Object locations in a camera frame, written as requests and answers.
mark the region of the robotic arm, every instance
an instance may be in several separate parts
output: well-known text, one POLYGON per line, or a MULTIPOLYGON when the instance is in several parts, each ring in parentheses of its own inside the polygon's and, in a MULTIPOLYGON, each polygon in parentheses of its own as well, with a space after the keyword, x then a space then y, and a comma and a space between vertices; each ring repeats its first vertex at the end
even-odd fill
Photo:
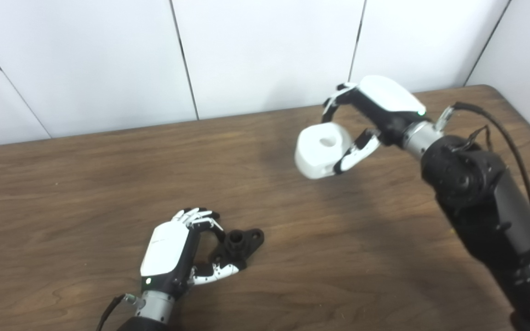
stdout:
POLYGON ((433 123, 412 94, 385 77, 367 76, 359 85, 347 83, 338 89, 325 103, 322 124, 303 130, 298 138, 300 171, 308 178, 341 174, 380 143, 397 145, 413 155, 459 239, 489 269, 512 304, 513 326, 517 331, 530 331, 530 204, 501 158, 474 142, 480 130, 470 138, 443 132, 454 111, 487 117, 515 153, 530 198, 528 176, 506 130, 483 109, 466 103, 448 107, 433 123), (365 130, 351 146, 345 143, 349 139, 346 131, 330 122, 338 106, 347 103, 376 126, 365 130), (339 143, 323 144, 329 140, 339 143))
POLYGON ((114 298, 97 331, 121 301, 134 305, 136 312, 118 331, 167 331, 175 303, 190 287, 212 283, 245 269, 246 259, 264 241, 263 231, 233 230, 227 234, 218 219, 218 213, 205 208, 184 209, 157 226, 140 268, 142 297, 126 294, 114 298), (213 232, 219 244, 208 263, 194 264, 204 231, 213 232))

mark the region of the black cable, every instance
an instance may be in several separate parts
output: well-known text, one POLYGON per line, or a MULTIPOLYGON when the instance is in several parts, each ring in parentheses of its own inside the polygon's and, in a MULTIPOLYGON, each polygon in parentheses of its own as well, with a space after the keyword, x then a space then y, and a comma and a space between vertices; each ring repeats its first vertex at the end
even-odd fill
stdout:
POLYGON ((486 146, 488 147, 488 151, 492 152, 493 148, 492 148, 492 140, 490 139, 490 127, 487 126, 487 125, 482 126, 481 128, 479 128, 479 129, 475 130, 474 132, 472 132, 472 134, 470 134, 469 137, 467 138, 467 142, 463 146, 455 147, 455 148, 451 149, 451 151, 452 152, 466 151, 473 144, 475 144, 476 138, 478 138, 478 135, 483 130, 486 130, 486 146))
POLYGON ((526 195, 529 198, 530 203, 530 179, 529 174, 526 172, 526 168, 524 167, 524 162, 521 157, 521 153, 519 153, 519 149, 517 148, 517 145, 515 145, 513 139, 511 138, 511 135, 508 133, 508 131, 502 126, 502 124, 490 113, 485 111, 484 109, 481 109, 480 107, 476 105, 471 105, 469 103, 460 103, 457 102, 453 106, 454 110, 467 110, 471 111, 473 113, 479 114, 484 116, 486 119, 488 119, 496 128, 500 131, 502 136, 504 137, 504 140, 507 141, 508 147, 511 149, 511 152, 513 153, 515 160, 517 160, 517 165, 519 167, 519 171, 521 172, 521 177, 523 178, 524 182, 524 189, 526 190, 526 195))
POLYGON ((120 302, 122 302, 122 300, 124 299, 124 296, 126 296, 126 295, 116 296, 116 297, 114 297, 112 302, 109 303, 109 305, 105 309, 104 313, 101 314, 101 319, 99 320, 99 324, 97 324, 97 329, 95 329, 95 331, 101 331, 101 328, 104 326, 105 320, 108 319, 109 314, 112 314, 112 312, 114 311, 114 308, 116 308, 118 306, 118 304, 120 304, 120 302))

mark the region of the mounting hole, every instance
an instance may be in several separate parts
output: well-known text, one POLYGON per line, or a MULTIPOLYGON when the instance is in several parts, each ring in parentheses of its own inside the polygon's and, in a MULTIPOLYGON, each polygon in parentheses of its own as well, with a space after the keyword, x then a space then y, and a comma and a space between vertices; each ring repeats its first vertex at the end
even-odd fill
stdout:
POLYGON ((320 144, 326 147, 333 147, 337 144, 337 139, 334 137, 325 137, 320 139, 320 144))
POLYGON ((233 231, 230 233, 230 241, 235 243, 235 244, 238 244, 242 241, 242 232, 238 231, 233 231))

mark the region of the wooden table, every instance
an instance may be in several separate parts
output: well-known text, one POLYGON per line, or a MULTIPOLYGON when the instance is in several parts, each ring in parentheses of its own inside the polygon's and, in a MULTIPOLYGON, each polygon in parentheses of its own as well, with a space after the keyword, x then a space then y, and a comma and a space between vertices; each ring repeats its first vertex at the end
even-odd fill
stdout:
MULTIPOLYGON (((455 101, 492 111, 530 171, 530 126, 492 88, 417 96, 434 119, 455 101)), ((114 295, 138 293, 153 228, 188 206, 220 212, 226 230, 261 228, 265 243, 244 272, 194 287, 174 326, 510 330, 509 305, 450 230, 412 157, 381 148, 342 176, 301 176, 296 138, 321 110, 0 146, 0 331, 94 330, 114 295)), ((370 126, 347 107, 335 121, 353 136, 370 126)), ((467 136, 483 123, 463 113, 448 129, 467 136)), ((214 243, 207 234, 198 260, 214 243)), ((132 313, 119 306, 104 329, 132 313)))

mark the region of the black bracket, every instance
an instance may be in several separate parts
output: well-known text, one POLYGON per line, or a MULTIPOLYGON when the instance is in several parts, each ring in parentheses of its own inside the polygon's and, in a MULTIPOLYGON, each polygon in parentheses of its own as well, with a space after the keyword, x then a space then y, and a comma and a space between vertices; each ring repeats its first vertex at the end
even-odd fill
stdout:
POLYGON ((258 228, 227 233, 223 243, 210 254, 210 263, 219 264, 220 268, 232 264, 238 270, 247 267, 247 259, 263 244, 265 235, 258 228))

